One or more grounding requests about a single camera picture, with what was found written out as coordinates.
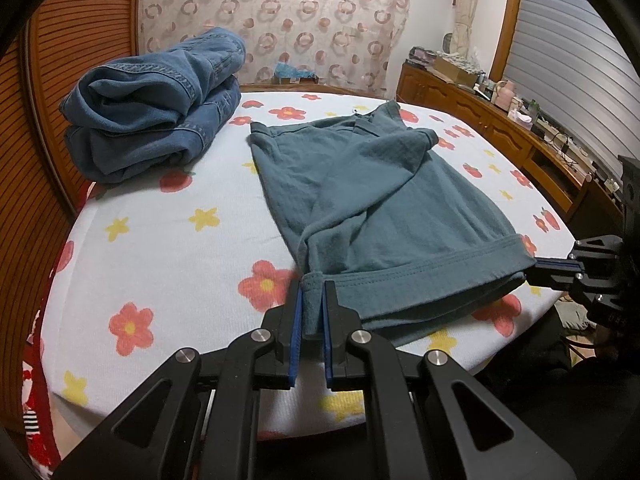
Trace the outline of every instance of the metal bolt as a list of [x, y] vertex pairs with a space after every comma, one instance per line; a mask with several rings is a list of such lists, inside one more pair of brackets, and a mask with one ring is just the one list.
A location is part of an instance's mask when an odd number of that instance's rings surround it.
[[251, 332], [251, 339], [253, 339], [257, 343], [264, 343], [268, 341], [271, 337], [271, 332], [269, 332], [266, 328], [257, 328], [253, 332]]
[[432, 365], [442, 366], [447, 363], [449, 356], [442, 350], [432, 350], [427, 354], [427, 359]]
[[196, 357], [196, 351], [193, 348], [180, 348], [175, 353], [175, 360], [179, 363], [190, 363]]
[[351, 334], [351, 339], [353, 339], [356, 343], [364, 345], [371, 341], [371, 334], [366, 330], [356, 330]]

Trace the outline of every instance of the wooden window frame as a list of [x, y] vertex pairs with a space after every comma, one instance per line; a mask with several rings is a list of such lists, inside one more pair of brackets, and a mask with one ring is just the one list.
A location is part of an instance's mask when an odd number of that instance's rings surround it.
[[509, 59], [509, 53], [511, 51], [511, 44], [513, 43], [513, 35], [516, 31], [519, 10], [520, 0], [507, 0], [500, 39], [498, 40], [494, 63], [491, 66], [491, 73], [489, 74], [489, 79], [492, 81], [500, 81], [504, 75], [504, 69], [507, 67], [507, 60]]

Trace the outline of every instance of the white wall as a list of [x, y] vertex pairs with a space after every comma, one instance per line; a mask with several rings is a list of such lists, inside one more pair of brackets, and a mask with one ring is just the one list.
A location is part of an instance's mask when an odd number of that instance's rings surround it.
[[402, 63], [412, 46], [442, 49], [442, 38], [453, 31], [453, 0], [411, 0], [409, 16], [386, 69], [386, 97], [396, 95]]
[[474, 47], [478, 48], [478, 61], [487, 73], [491, 72], [494, 63], [506, 5], [507, 0], [478, 0], [476, 7], [469, 54], [473, 53]]

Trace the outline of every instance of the black pants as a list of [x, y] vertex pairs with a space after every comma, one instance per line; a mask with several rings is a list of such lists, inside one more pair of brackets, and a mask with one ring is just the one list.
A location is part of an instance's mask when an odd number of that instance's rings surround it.
[[[476, 378], [564, 457], [579, 479], [640, 478], [640, 462], [634, 463], [640, 461], [640, 416], [634, 415], [640, 378], [595, 358], [571, 369], [561, 332], [552, 308]], [[372, 479], [366, 427], [261, 442], [256, 473], [265, 480]]]

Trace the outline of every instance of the window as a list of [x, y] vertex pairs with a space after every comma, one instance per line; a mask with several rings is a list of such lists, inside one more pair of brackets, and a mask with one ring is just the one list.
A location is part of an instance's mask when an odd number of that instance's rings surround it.
[[520, 0], [504, 79], [614, 175], [640, 158], [640, 80], [587, 0]]

